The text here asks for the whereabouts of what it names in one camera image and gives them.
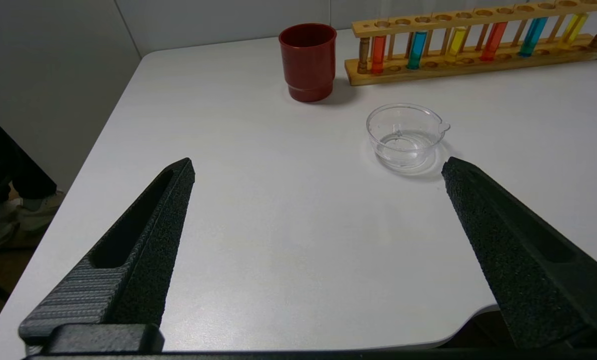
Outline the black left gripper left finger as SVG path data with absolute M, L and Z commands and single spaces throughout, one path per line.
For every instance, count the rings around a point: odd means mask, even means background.
M 194 182 L 189 158 L 164 168 L 25 317 L 20 339 L 41 346 L 71 324 L 160 325 Z

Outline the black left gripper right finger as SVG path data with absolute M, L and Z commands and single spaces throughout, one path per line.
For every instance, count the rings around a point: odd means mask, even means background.
M 514 344 L 597 349 L 597 261 L 476 165 L 441 174 Z

